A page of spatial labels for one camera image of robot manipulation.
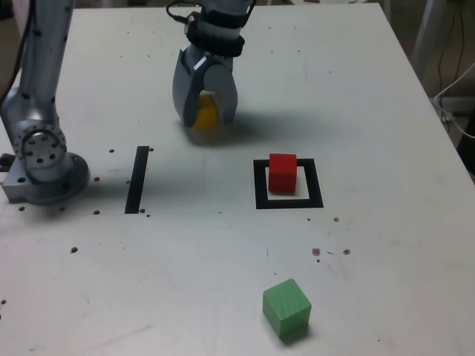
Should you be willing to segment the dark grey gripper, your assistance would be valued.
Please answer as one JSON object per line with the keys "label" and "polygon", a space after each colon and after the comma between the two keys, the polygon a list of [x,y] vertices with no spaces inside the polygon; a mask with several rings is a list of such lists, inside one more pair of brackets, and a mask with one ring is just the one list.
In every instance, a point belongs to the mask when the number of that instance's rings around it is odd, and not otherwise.
{"label": "dark grey gripper", "polygon": [[211,95],[220,120],[230,124],[238,105],[238,92],[230,71],[233,58],[207,52],[191,43],[182,50],[172,83],[173,103],[181,122],[187,128],[195,125],[198,96],[204,90]]}

